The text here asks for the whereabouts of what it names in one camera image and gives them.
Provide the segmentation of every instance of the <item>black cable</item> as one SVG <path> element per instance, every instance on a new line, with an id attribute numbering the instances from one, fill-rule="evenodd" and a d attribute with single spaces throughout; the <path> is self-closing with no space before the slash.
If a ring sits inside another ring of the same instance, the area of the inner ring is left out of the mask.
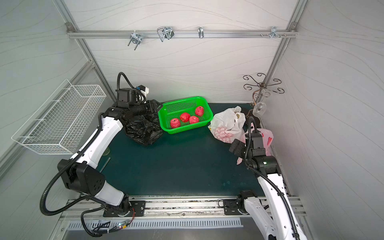
<path id="1" fill-rule="evenodd" d="M 91 210 L 86 210 L 86 211 L 83 211 L 80 215 L 80 220 L 81 220 L 81 225 L 83 226 L 84 230 L 91 236 L 91 237 L 101 237 L 103 234 L 102 233 L 94 233 L 92 232 L 91 230 L 89 230 L 87 228 L 87 226 L 85 225 L 85 221 L 84 221 L 84 214 L 87 214 L 87 213 L 90 213 L 90 212 L 97 212 L 101 209 L 104 209 L 105 208 L 105 205 L 102 205 L 101 207 L 99 208 L 96 208 L 96 209 L 91 209 Z"/>
<path id="2" fill-rule="evenodd" d="M 101 224 L 101 225 L 98 226 L 98 227 L 95 227 L 95 228 L 93 229 L 93 231 L 94 231 L 94 232 L 99 232 L 99 231 L 100 231 L 100 228 L 104 227 L 104 226 L 107 225 L 108 223 L 111 223 L 111 221 L 106 222 L 106 223 L 103 223 L 103 224 Z"/>
<path id="3" fill-rule="evenodd" d="M 118 87 L 120 88 L 120 76 L 121 76 L 121 75 L 125 78 L 125 80 L 126 80 L 127 83 L 129 84 L 129 86 L 130 86 L 131 88 L 134 88 L 133 85 L 131 84 L 131 82 L 128 80 L 127 76 L 125 76 L 125 74 L 124 74 L 123 72 L 120 72 L 120 73 L 118 74 Z"/>
<path id="4" fill-rule="evenodd" d="M 147 98 L 144 96 L 144 94 L 139 90 L 139 94 L 143 97 L 143 100 L 141 102 L 145 102 Z"/>
<path id="5" fill-rule="evenodd" d="M 67 171 L 70 167 L 72 167 L 73 164 L 76 163 L 76 161 L 81 157 L 83 156 L 84 152 L 89 148 L 89 146 L 95 141 L 95 139 L 97 138 L 97 136 L 100 134 L 100 132 L 103 130 L 103 121 L 101 120 L 101 116 L 102 116 L 102 113 L 99 113 L 99 126 L 97 128 L 97 131 L 95 133 L 95 135 L 93 135 L 93 137 L 91 138 L 91 140 L 84 146 L 84 148 L 78 152 L 77 156 L 74 157 L 74 159 L 72 159 L 65 167 L 63 167 L 53 178 L 52 180 L 48 183 L 48 185 L 45 187 L 44 191 L 43 191 L 43 194 L 41 195 L 41 198 L 40 198 L 40 211 L 42 214 L 46 215 L 46 216 L 53 216 L 53 215 L 56 215 L 56 214 L 59 214 L 65 210 L 67 210 L 68 208 L 72 207 L 73 205 L 75 205 L 76 203 L 78 203 L 79 201 L 81 200 L 84 200 L 84 199 L 92 199 L 92 200 L 96 200 L 99 202 L 98 199 L 94 198 L 93 196 L 83 196 L 83 197 L 79 197 L 78 199 L 76 199 L 75 201 L 67 204 L 66 206 L 58 209 L 58 210 L 55 210 L 55 211 L 49 211 L 47 208 L 46 208 L 46 199 L 47 199 L 47 196 L 48 196 L 48 193 L 49 191 L 51 190 L 53 184 L 57 181 L 57 179 L 59 179 L 59 177 L 65 172 Z"/>
<path id="6" fill-rule="evenodd" d="M 293 234 L 295 235 L 295 239 L 296 240 L 300 240 L 299 233 L 297 232 L 297 228 L 296 228 L 296 225 L 295 225 L 295 219 L 294 219 L 293 214 L 291 212 L 289 203 L 288 203 L 287 199 L 284 196 L 284 193 L 282 191 L 280 191 L 280 189 L 268 177 L 265 177 L 260 171 L 254 169 L 253 167 L 251 167 L 250 164 L 247 164 L 247 162 L 246 162 L 247 155 L 248 155 L 248 152 L 249 152 L 249 149 L 250 149 L 250 143 L 251 143 L 251 124 L 250 124 L 251 121 L 253 121 L 253 124 L 255 124 L 255 119 L 250 116 L 249 119 L 248 119 L 248 144 L 247 144 L 247 148 L 246 148 L 245 154 L 244 154 L 245 165 L 247 166 L 247 168 L 249 168 L 257 176 L 262 177 L 264 180 L 266 180 L 276 190 L 277 194 L 281 197 L 281 199 L 282 199 L 282 201 L 284 203 L 285 209 L 287 210 L 287 213 L 288 213 L 291 225 L 292 225 Z"/>

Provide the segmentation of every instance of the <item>metal vent grille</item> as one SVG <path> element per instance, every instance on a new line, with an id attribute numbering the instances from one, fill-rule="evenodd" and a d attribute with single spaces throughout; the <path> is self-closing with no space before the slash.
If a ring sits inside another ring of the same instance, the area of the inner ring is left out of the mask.
<path id="1" fill-rule="evenodd" d="M 85 221 L 88 228 L 95 228 L 109 220 Z M 122 220 L 111 220 L 109 227 L 116 226 Z M 135 219 L 125 229 L 165 229 L 165 228 L 229 228 L 243 227 L 239 217 L 226 218 L 189 218 L 189 219 Z M 81 222 L 70 221 L 68 230 L 82 230 Z"/>

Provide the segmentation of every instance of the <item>mounting plate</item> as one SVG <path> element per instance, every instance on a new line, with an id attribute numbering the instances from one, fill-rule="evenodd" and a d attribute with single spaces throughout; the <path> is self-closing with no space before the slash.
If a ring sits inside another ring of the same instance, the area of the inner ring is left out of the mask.
<path id="1" fill-rule="evenodd" d="M 238 210 L 236 199 L 224 199 L 223 205 L 225 215 L 242 215 Z"/>
<path id="2" fill-rule="evenodd" d="M 129 201 L 135 210 L 135 217 L 142 217 L 144 215 L 145 210 L 145 201 Z M 133 211 L 130 211 L 125 217 L 131 217 Z M 103 217 L 118 217 L 117 214 L 112 212 L 111 210 L 105 210 L 103 213 Z"/>

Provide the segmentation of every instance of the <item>white plastic bag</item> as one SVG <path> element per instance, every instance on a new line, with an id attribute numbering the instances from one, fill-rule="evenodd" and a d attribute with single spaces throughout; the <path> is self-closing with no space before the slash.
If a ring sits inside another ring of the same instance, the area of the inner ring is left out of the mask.
<path id="1" fill-rule="evenodd" d="M 245 115 L 240 111 L 241 107 L 237 106 L 214 115 L 208 128 L 216 139 L 227 143 L 241 139 L 244 134 Z"/>

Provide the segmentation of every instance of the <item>white wire basket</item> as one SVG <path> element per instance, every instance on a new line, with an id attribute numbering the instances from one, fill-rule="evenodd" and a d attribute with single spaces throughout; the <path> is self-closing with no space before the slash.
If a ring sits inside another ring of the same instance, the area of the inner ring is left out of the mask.
<path id="1" fill-rule="evenodd" d="M 99 85 L 66 79 L 11 138 L 38 154 L 73 154 L 105 97 Z"/>

